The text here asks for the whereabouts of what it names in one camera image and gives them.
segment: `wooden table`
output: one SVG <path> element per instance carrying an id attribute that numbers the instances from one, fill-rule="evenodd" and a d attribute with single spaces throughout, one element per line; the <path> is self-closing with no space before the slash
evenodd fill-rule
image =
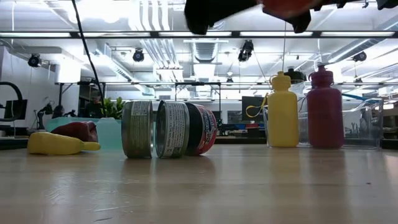
<path id="1" fill-rule="evenodd" d="M 216 145 L 127 160 L 0 151 L 1 224 L 397 223 L 398 153 Z"/>

